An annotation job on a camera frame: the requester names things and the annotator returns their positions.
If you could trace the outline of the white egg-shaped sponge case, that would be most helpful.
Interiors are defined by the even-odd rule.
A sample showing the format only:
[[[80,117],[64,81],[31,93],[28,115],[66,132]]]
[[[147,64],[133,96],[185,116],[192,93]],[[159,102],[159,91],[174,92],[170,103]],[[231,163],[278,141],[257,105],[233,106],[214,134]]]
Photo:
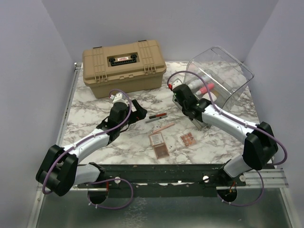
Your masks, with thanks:
[[[216,102],[216,100],[217,100],[217,97],[212,92],[210,92],[210,94],[209,93],[204,94],[202,98],[205,99],[205,100],[208,100],[208,102],[210,104],[211,104],[211,99],[210,98],[212,98],[213,102]]]

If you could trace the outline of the pink tube with white cap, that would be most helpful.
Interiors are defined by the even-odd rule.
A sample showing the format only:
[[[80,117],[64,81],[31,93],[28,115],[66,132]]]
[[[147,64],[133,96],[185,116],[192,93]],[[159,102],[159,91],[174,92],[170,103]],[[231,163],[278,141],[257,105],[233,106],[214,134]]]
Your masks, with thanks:
[[[209,89],[209,90],[212,90],[213,88],[214,88],[214,84],[213,83],[209,83],[209,84],[207,84],[207,87],[202,87],[202,88],[200,88],[195,94],[196,95],[203,95],[203,94],[206,94],[208,91],[207,91],[207,89]]]

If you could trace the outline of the white spray bottle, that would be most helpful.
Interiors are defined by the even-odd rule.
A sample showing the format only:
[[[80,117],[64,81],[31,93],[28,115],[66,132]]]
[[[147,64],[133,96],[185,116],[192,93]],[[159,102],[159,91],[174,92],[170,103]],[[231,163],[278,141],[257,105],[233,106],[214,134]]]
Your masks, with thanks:
[[[202,79],[207,83],[210,81],[210,78],[208,76],[203,76]],[[192,82],[188,84],[188,87],[190,89],[198,89],[202,88],[204,86],[203,82],[200,79],[195,79]]]

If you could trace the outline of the clear acrylic makeup organizer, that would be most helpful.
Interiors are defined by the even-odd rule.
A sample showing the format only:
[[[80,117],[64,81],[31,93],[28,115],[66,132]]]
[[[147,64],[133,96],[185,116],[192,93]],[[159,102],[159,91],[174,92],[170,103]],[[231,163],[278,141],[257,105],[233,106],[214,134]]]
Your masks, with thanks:
[[[184,73],[183,84],[188,85],[195,79],[200,79],[205,87],[207,87],[207,84],[213,83],[214,88],[212,90],[207,89],[207,91],[209,94],[212,92],[217,100],[213,102],[210,98],[211,102],[228,113],[230,113],[233,105],[237,103],[249,81],[254,77],[253,72],[247,66],[219,46],[211,47],[194,57],[188,63]],[[208,76],[210,81],[206,83],[202,79],[203,76]],[[203,95],[195,94],[199,89],[191,89],[191,91],[198,99],[202,99]],[[179,104],[174,101],[174,95],[172,100],[181,110]],[[199,129],[208,125],[195,120],[191,121]]]

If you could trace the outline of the tan plastic toolbox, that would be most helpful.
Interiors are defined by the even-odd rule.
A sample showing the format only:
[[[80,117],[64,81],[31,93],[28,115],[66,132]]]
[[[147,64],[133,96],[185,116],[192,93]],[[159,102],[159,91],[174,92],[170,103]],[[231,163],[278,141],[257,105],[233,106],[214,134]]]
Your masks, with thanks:
[[[157,40],[83,51],[83,81],[95,98],[112,89],[126,93],[159,88],[167,67]]]

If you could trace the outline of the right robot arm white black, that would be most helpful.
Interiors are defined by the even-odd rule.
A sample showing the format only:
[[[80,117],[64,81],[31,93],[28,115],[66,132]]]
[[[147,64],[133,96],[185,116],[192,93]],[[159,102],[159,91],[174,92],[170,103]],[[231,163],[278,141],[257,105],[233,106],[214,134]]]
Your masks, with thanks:
[[[213,105],[208,99],[198,99],[186,84],[171,86],[175,102],[190,120],[213,125],[232,135],[243,145],[243,154],[229,160],[218,174],[219,182],[228,186],[236,176],[249,170],[261,170],[278,151],[271,126],[266,122],[255,124],[238,118]]]

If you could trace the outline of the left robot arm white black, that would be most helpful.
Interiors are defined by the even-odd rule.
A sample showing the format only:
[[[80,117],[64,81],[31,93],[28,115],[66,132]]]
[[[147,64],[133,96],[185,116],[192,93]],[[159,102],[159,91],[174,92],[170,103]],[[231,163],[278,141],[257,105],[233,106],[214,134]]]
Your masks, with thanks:
[[[104,184],[104,169],[91,162],[81,165],[93,152],[108,146],[129,126],[143,120],[147,110],[132,100],[132,107],[124,102],[115,102],[109,115],[87,136],[70,145],[53,145],[36,174],[36,180],[42,184],[44,194],[65,195],[73,186],[90,183],[98,188]]]

